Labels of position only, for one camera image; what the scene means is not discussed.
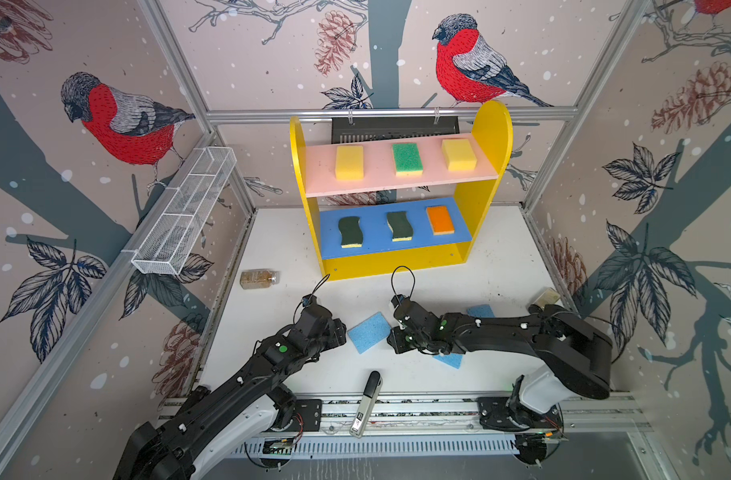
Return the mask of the light blue sponge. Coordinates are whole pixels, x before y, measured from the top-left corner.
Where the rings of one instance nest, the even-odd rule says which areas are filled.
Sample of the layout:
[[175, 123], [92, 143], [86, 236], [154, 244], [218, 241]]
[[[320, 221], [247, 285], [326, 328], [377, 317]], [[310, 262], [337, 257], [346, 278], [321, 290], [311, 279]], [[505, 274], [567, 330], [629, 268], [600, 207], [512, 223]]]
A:
[[487, 304], [475, 305], [467, 308], [467, 315], [475, 318], [495, 318], [491, 306]]
[[461, 354], [437, 355], [435, 356], [435, 360], [459, 370], [461, 368], [461, 362], [463, 362], [463, 356]]
[[389, 322], [381, 312], [377, 312], [351, 328], [347, 335], [357, 353], [363, 354], [387, 339], [389, 333], [391, 333]]

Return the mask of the dark green wavy sponge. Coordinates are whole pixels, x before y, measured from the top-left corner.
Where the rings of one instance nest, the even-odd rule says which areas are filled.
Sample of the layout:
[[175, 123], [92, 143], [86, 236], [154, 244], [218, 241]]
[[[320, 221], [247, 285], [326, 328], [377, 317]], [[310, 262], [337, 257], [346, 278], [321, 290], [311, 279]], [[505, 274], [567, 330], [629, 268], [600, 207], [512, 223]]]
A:
[[344, 249], [359, 248], [363, 244], [364, 235], [357, 216], [341, 217], [338, 220], [338, 230], [341, 235], [340, 246]]
[[391, 211], [387, 213], [387, 225], [391, 230], [391, 241], [411, 241], [413, 239], [413, 226], [407, 218], [405, 211]]

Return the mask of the orange sponge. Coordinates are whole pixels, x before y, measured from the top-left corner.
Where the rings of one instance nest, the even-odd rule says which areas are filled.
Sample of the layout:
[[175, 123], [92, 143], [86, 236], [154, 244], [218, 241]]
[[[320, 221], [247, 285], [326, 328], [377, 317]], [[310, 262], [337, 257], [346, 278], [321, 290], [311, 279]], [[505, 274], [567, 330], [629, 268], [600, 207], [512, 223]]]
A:
[[455, 234], [453, 218], [445, 205], [427, 207], [427, 218], [434, 236]]

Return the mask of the green yellow sponge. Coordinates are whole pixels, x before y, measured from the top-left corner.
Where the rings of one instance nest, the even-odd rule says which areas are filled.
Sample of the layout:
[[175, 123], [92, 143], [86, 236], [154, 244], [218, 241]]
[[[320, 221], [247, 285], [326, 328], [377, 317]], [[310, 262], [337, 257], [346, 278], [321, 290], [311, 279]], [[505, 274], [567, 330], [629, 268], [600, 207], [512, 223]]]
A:
[[423, 162], [416, 143], [395, 143], [391, 145], [395, 174], [397, 176], [419, 176], [423, 174]]

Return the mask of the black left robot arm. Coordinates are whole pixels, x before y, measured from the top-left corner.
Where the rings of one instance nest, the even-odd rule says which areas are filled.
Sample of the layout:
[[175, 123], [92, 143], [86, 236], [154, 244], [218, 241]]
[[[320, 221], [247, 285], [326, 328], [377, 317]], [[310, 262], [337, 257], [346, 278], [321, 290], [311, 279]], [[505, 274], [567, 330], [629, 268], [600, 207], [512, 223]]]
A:
[[346, 343], [346, 326], [309, 296], [299, 320], [257, 342], [237, 372], [195, 389], [163, 426], [142, 424], [127, 441], [115, 479], [200, 479], [243, 441], [289, 424], [295, 396], [283, 385], [320, 354]]

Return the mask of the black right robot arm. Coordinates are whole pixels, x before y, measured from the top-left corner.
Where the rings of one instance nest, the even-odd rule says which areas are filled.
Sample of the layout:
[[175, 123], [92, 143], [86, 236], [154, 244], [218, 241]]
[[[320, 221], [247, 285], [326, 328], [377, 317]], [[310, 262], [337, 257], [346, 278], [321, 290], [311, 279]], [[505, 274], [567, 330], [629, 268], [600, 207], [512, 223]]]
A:
[[523, 354], [545, 365], [521, 374], [509, 398], [481, 403], [481, 426], [523, 432], [549, 422], [549, 412], [573, 396], [605, 400], [611, 394], [611, 338], [575, 312], [557, 304], [529, 306], [523, 317], [485, 317], [451, 312], [436, 316], [409, 296], [391, 299], [393, 317], [387, 344], [397, 354], [417, 350], [432, 356], [477, 351]]

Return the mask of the blue lower shelf board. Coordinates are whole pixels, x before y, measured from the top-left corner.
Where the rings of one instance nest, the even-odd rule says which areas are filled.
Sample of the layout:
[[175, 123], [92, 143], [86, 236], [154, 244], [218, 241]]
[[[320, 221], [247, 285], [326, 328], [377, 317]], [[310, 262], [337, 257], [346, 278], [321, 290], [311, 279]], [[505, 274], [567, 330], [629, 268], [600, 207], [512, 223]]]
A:
[[[427, 210], [431, 207], [447, 208], [453, 233], [435, 234], [429, 221]], [[405, 212], [407, 223], [413, 230], [411, 238], [393, 239], [393, 228], [389, 226], [389, 213]], [[355, 217], [362, 233], [362, 241], [357, 243], [347, 234], [347, 240], [339, 229], [343, 218]], [[453, 198], [435, 198], [401, 203], [339, 208], [323, 211], [320, 214], [319, 241], [324, 260], [359, 255], [385, 253], [397, 250], [423, 248], [471, 241], [471, 232]]]

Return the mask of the pink upper shelf board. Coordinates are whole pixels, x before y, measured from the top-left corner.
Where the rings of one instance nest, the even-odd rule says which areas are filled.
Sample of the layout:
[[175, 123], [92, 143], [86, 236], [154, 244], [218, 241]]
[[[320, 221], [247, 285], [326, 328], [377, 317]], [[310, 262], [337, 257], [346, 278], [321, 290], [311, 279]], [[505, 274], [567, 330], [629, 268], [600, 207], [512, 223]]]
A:
[[326, 197], [341, 194], [369, 192], [377, 190], [405, 189], [419, 186], [437, 186], [495, 180], [499, 177], [479, 144], [469, 133], [459, 134], [459, 139], [469, 140], [477, 166], [469, 171], [447, 169], [445, 156], [441, 151], [443, 136], [417, 137], [409, 142], [417, 144], [423, 173], [419, 175], [399, 175], [393, 160], [393, 144], [397, 140], [363, 142], [364, 175], [361, 180], [338, 180], [335, 177], [335, 144], [307, 146], [304, 148], [302, 179], [307, 197]]

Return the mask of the black silver handheld tool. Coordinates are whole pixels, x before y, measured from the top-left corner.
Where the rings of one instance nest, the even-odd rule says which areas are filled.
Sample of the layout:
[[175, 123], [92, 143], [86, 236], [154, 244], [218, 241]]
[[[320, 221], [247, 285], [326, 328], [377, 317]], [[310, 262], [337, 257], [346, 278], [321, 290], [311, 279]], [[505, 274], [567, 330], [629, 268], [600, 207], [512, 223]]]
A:
[[369, 417], [371, 417], [375, 403], [377, 403], [379, 392], [381, 392], [381, 385], [383, 385], [381, 374], [378, 371], [371, 371], [358, 404], [357, 412], [349, 429], [351, 436], [355, 438], [361, 438], [363, 436], [365, 427], [369, 424]]

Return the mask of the seasoning jar left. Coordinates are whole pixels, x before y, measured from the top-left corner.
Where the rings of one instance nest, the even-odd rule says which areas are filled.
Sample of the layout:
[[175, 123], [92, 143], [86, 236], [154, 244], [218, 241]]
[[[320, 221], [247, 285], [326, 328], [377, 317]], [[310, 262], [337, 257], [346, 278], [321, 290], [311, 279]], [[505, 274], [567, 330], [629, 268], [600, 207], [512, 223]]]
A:
[[279, 276], [279, 272], [275, 270], [243, 270], [239, 275], [239, 285], [244, 290], [269, 288], [279, 282]]

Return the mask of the seasoning jar right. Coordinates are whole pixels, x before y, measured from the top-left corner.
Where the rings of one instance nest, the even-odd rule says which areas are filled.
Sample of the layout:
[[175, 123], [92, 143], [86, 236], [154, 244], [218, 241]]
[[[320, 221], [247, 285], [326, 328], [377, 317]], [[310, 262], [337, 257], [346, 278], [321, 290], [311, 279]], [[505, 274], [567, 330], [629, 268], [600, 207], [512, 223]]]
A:
[[539, 306], [541, 309], [547, 308], [547, 305], [563, 305], [563, 298], [557, 290], [553, 288], [547, 288], [537, 296], [537, 299], [533, 301], [533, 305]]

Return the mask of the black vent panel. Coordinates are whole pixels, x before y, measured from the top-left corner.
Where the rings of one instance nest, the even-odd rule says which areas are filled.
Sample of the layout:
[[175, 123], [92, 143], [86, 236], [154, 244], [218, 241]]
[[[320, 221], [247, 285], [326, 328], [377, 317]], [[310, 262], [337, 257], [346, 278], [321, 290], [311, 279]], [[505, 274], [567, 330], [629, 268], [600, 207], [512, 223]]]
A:
[[456, 117], [365, 117], [332, 120], [331, 143], [361, 143], [459, 134]]

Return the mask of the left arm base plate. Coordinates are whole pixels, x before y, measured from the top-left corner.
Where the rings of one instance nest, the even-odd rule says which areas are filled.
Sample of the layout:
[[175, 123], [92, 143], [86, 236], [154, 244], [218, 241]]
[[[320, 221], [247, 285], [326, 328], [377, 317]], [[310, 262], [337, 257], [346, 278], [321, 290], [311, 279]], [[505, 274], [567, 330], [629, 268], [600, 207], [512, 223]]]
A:
[[280, 406], [269, 430], [280, 433], [319, 432], [321, 417], [321, 399], [297, 399]]

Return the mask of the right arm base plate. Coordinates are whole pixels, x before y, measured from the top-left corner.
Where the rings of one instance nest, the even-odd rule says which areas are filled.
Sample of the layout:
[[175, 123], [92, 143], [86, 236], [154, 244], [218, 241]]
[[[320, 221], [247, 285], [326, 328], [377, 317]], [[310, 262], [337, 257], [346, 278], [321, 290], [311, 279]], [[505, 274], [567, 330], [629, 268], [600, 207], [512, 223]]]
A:
[[477, 398], [479, 424], [483, 429], [505, 433], [527, 430], [561, 430], [563, 418], [557, 406], [545, 414], [535, 413], [505, 397]]

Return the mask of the perforated aluminium rail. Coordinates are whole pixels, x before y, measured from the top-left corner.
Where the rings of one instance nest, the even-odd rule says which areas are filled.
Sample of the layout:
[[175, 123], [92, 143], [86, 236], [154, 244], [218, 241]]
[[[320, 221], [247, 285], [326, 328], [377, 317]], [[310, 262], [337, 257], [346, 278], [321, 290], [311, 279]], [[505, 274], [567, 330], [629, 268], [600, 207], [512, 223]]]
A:
[[231, 458], [253, 460], [329, 460], [353, 458], [437, 457], [519, 455], [517, 440], [511, 434], [493, 435], [411, 435], [309, 437], [302, 438], [292, 453], [270, 453], [259, 438], [239, 446]]

